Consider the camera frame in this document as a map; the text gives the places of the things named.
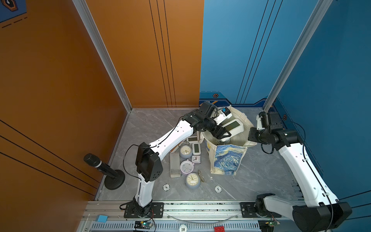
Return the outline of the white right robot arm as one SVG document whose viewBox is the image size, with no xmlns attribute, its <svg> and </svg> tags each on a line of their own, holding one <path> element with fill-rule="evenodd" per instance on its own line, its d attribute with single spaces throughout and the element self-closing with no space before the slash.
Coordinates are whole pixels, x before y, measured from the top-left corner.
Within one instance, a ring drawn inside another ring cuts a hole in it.
<svg viewBox="0 0 371 232">
<path fill-rule="evenodd" d="M 260 217 L 273 213 L 295 222 L 302 232 L 320 232 L 338 228 L 351 214 L 347 202 L 341 202 L 315 168 L 296 130 L 287 130 L 276 112 L 260 112 L 257 127 L 251 128 L 248 140 L 270 145 L 284 158 L 304 198 L 301 205 L 273 193 L 256 198 L 255 211 Z"/>
</svg>

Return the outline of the cream canvas bag blue print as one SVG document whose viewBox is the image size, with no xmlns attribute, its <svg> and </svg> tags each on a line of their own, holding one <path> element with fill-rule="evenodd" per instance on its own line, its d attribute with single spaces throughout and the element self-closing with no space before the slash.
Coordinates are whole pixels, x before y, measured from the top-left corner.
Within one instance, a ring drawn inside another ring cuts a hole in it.
<svg viewBox="0 0 371 232">
<path fill-rule="evenodd" d="M 231 118 L 224 120 L 221 124 L 225 125 L 237 119 L 243 125 L 243 132 L 222 142 L 212 136 L 208 131 L 201 132 L 201 140 L 205 141 L 210 161 L 210 172 L 217 175 L 235 176 L 240 167 L 243 157 L 248 148 L 257 143 L 248 140 L 250 130 L 254 127 L 247 116 L 236 108 L 229 106 Z"/>
</svg>

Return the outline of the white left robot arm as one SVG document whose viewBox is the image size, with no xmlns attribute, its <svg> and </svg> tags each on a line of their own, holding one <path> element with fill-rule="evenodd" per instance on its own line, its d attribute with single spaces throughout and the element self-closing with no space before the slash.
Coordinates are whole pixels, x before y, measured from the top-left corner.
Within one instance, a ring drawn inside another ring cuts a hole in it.
<svg viewBox="0 0 371 232">
<path fill-rule="evenodd" d="M 216 139 L 231 137 L 232 134 L 221 123 L 232 117 L 227 107 L 218 109 L 214 104 L 205 101 L 201 107 L 181 116 L 177 125 L 159 139 L 150 144 L 141 143 L 137 146 L 138 188 L 133 197 L 134 212 L 140 217 L 147 216 L 151 210 L 154 181 L 163 172 L 162 160 L 171 149 L 180 144 L 197 131 L 208 131 Z"/>
</svg>

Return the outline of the large white digital clock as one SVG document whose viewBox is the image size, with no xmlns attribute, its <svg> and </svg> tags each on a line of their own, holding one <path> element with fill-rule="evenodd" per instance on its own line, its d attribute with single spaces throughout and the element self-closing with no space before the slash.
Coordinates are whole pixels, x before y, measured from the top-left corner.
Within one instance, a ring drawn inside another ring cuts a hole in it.
<svg viewBox="0 0 371 232">
<path fill-rule="evenodd" d="M 222 142 L 229 141 L 232 137 L 244 132 L 244 125 L 239 119 L 234 119 L 222 126 L 227 132 L 223 134 Z"/>
</svg>

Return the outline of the grey rectangular clock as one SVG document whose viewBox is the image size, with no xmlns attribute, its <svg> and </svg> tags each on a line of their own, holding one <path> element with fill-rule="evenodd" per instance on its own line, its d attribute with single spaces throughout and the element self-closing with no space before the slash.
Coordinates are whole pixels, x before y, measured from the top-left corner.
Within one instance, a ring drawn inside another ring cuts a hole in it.
<svg viewBox="0 0 371 232">
<path fill-rule="evenodd" d="M 179 152 L 170 153 L 170 177 L 178 178 L 181 176 Z"/>
</svg>

